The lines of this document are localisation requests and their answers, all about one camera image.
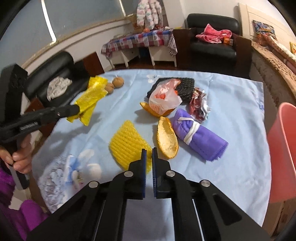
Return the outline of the person's left hand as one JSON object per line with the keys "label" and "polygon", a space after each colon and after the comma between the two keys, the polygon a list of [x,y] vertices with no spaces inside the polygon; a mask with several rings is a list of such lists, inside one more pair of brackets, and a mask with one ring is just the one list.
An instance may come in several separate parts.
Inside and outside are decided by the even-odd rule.
{"label": "person's left hand", "polygon": [[9,165],[12,165],[14,170],[22,174],[27,174],[31,171],[31,137],[31,134],[27,135],[21,143],[21,147],[13,154],[10,154],[4,147],[1,147],[1,160],[4,161],[7,167],[9,167]]}

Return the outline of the purple sleeve forearm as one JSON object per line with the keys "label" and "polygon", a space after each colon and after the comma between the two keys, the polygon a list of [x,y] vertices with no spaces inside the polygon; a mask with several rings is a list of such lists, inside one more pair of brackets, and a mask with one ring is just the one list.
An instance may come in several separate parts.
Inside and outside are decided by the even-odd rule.
{"label": "purple sleeve forearm", "polygon": [[8,224],[17,231],[22,240],[40,225],[49,214],[44,213],[41,206],[32,200],[25,200],[20,209],[10,209],[11,199],[15,190],[15,182],[10,174],[1,169],[1,212]]}

